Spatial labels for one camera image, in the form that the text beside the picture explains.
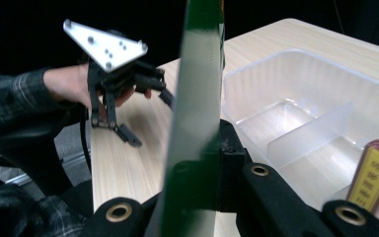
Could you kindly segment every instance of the light wood tabletop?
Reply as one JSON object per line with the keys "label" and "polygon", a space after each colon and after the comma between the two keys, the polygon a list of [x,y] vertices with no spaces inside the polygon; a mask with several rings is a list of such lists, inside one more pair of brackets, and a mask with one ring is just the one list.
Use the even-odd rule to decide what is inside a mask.
{"label": "light wood tabletop", "polygon": [[[291,48],[314,52],[379,80],[379,46],[294,19],[226,40],[223,76]],[[167,85],[173,94],[179,66],[178,60],[160,66],[166,71]],[[151,100],[136,94],[116,110],[117,123],[127,124],[141,139],[141,147],[123,143],[109,130],[91,129],[94,210],[111,198],[126,197],[145,202],[161,191],[173,113],[156,93],[153,94]],[[235,214],[218,214],[215,236],[238,235]]]}

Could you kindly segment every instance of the shirt sleeve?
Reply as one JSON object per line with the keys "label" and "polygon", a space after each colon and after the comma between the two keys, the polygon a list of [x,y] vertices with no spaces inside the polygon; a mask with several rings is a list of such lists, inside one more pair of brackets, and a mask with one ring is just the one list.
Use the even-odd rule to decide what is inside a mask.
{"label": "shirt sleeve", "polygon": [[18,76],[0,75],[0,132],[23,119],[74,106],[51,98],[43,82],[45,70]]}

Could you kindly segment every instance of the gray carpet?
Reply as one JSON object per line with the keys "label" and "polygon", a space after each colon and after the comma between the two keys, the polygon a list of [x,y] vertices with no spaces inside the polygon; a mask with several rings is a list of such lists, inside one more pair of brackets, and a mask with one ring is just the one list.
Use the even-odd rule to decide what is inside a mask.
{"label": "gray carpet", "polygon": [[[89,148],[89,126],[86,124],[85,127]],[[91,174],[86,164],[81,145],[79,123],[64,127],[55,137],[54,143],[66,174],[72,184],[76,186],[84,181],[90,180]],[[20,185],[35,199],[43,198],[43,194],[36,184],[20,169],[0,167],[0,180],[6,183]]]}

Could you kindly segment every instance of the clear plastic container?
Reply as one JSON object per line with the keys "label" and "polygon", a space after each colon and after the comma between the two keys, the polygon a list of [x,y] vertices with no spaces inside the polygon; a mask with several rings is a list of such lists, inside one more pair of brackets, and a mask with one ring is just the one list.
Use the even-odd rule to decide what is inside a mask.
{"label": "clear plastic container", "polygon": [[222,113],[256,162],[309,205],[345,194],[364,145],[379,137],[379,81],[290,49],[229,73]]}

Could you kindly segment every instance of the black chair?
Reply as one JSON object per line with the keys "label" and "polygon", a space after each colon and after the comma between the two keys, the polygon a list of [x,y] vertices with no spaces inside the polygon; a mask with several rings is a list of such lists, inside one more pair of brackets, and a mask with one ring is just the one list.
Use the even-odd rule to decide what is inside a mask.
{"label": "black chair", "polygon": [[45,196],[72,188],[54,144],[69,119],[69,111],[58,111],[0,135],[0,166],[20,168]]}

